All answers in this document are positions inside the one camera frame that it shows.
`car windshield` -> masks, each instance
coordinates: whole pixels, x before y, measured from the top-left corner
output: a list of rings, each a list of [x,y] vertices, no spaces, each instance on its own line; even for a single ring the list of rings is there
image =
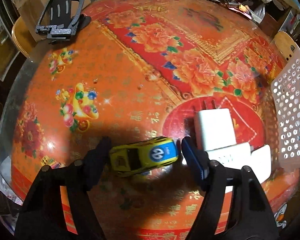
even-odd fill
[[[129,166],[130,169],[133,170],[138,170],[141,168],[141,162],[139,159],[139,151],[137,148],[130,148],[127,149],[128,152],[128,161],[129,161]]]

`metal bolt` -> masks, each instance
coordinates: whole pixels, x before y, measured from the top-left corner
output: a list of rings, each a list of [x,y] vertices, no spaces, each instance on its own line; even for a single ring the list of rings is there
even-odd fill
[[[217,167],[219,165],[219,162],[216,160],[210,161],[211,166]]]
[[[243,168],[247,171],[247,172],[250,172],[251,171],[251,168],[249,166],[243,166]]]
[[[74,161],[74,166],[81,166],[83,164],[82,160]]]
[[[44,165],[44,166],[41,168],[41,170],[44,171],[44,172],[48,171],[49,169],[50,169],[50,166],[49,166],[49,165]]]

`wooden chair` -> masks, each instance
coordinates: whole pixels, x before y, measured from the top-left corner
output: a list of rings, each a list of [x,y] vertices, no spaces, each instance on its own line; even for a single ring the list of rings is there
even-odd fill
[[[21,17],[14,23],[11,35],[13,42],[21,53],[25,55],[25,57],[29,57],[29,53],[35,47],[36,42]]]
[[[286,32],[278,32],[271,43],[274,43],[282,56],[289,61],[296,49],[300,50],[299,46]]]

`yellow toy car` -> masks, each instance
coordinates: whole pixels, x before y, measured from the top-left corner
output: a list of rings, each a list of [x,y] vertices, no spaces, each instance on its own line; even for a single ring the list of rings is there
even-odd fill
[[[113,170],[127,177],[170,165],[178,159],[178,150],[171,138],[161,136],[113,147],[109,155]]]

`round table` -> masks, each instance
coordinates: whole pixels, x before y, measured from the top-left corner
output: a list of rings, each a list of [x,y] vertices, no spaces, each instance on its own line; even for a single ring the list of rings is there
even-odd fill
[[[181,139],[193,134],[197,111],[216,107],[229,108],[237,143],[270,145],[273,172],[262,186],[274,212],[287,201],[300,174],[276,164],[269,90],[285,62],[254,23],[206,0],[99,0],[84,13],[92,22],[73,43],[37,45],[5,105],[0,155],[11,155],[10,184],[18,196],[25,198],[42,165],[68,165],[101,136],[113,145]],[[124,179],[106,167],[89,192],[108,239],[185,239],[203,195],[182,157]],[[225,228],[230,200],[227,193],[217,232]]]

